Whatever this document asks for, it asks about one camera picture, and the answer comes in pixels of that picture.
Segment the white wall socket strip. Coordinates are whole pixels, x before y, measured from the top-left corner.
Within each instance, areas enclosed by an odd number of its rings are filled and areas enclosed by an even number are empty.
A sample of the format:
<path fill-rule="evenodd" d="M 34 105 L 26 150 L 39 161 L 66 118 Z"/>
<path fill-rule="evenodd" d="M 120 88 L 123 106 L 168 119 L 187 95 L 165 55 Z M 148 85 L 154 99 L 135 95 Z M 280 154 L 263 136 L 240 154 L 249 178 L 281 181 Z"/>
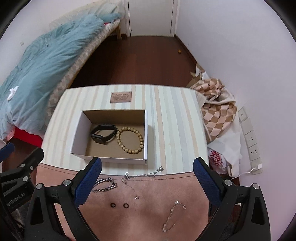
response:
<path fill-rule="evenodd" d="M 251 170 L 248 171 L 248 173 L 252 175 L 260 174 L 262 173 L 262 161 L 260 158 L 259 147 L 257 145 L 258 142 L 254 132 L 253 125 L 244 107 L 242 107 L 238 111 L 238 116 L 250 160 Z"/>

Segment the black smart watch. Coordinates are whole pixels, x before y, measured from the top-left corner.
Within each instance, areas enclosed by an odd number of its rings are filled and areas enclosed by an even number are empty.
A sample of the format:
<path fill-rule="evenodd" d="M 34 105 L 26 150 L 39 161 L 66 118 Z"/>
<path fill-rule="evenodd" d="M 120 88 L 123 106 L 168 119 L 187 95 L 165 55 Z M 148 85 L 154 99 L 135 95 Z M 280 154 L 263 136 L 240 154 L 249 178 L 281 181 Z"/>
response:
<path fill-rule="evenodd" d="M 97 144 L 105 145 L 111 141 L 117 134 L 116 125 L 100 124 L 97 125 L 91 132 L 90 136 Z"/>

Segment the brown label patch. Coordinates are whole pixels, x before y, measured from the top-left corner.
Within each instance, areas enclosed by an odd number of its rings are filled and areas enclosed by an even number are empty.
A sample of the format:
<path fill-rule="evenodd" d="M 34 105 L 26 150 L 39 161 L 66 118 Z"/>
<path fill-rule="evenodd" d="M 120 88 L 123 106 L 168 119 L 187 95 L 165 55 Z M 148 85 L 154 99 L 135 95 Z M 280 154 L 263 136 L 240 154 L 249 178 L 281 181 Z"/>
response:
<path fill-rule="evenodd" d="M 126 103 L 132 102 L 132 92 L 125 91 L 125 92 L 112 92 L 110 103 Z"/>

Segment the white bag red print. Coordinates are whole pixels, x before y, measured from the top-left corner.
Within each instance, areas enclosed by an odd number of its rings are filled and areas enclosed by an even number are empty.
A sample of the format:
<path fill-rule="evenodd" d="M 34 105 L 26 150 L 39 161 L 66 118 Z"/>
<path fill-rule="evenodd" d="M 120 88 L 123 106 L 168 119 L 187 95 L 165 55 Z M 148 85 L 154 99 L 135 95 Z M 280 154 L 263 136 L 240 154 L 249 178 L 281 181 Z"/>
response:
<path fill-rule="evenodd" d="M 228 173 L 228 162 L 222 154 L 219 152 L 208 148 L 208 159 L 210 166 L 218 174 L 227 174 Z"/>

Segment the white door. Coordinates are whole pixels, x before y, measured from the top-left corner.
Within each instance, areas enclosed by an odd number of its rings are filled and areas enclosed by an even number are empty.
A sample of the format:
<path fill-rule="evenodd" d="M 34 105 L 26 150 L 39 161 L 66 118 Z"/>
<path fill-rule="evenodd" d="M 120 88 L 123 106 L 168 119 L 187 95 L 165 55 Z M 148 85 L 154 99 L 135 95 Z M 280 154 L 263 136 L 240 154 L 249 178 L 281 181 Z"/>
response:
<path fill-rule="evenodd" d="M 128 37 L 173 37 L 177 27 L 180 1 L 124 1 L 125 28 Z"/>

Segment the checkered beige pink cloth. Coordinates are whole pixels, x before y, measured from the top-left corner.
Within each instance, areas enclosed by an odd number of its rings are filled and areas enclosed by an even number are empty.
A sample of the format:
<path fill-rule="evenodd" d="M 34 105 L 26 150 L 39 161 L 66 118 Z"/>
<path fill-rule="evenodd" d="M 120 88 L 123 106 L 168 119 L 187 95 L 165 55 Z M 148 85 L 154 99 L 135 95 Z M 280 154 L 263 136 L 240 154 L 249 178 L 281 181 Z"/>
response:
<path fill-rule="evenodd" d="M 236 101 L 220 79 L 197 81 L 191 89 L 201 94 L 201 113 L 207 143 L 214 141 L 230 127 L 237 113 Z"/>

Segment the white cardboard box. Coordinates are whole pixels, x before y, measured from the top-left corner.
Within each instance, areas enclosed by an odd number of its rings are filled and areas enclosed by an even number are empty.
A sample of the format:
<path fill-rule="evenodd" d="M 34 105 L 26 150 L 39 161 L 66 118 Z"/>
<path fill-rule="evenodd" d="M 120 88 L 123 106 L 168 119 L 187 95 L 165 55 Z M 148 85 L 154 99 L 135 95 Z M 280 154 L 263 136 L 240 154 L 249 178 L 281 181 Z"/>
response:
<path fill-rule="evenodd" d="M 146 110 L 83 110 L 70 153 L 84 160 L 146 165 L 147 139 Z"/>

